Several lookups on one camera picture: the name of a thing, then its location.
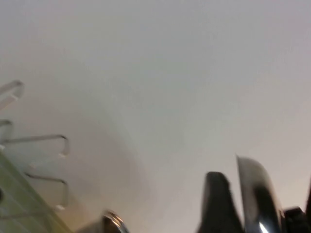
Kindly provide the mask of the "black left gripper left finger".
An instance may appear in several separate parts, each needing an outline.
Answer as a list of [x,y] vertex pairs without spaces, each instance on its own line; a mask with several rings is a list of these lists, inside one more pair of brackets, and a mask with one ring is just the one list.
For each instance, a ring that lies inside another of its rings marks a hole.
[[199,233],[242,233],[230,183],[221,172],[208,172],[202,197]]

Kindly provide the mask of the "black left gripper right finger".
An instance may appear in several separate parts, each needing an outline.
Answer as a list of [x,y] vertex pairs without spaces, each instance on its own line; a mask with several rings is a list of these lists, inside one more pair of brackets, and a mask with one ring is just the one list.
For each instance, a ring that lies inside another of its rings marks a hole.
[[281,208],[281,233],[311,233],[311,185],[309,184],[305,209],[298,206]]

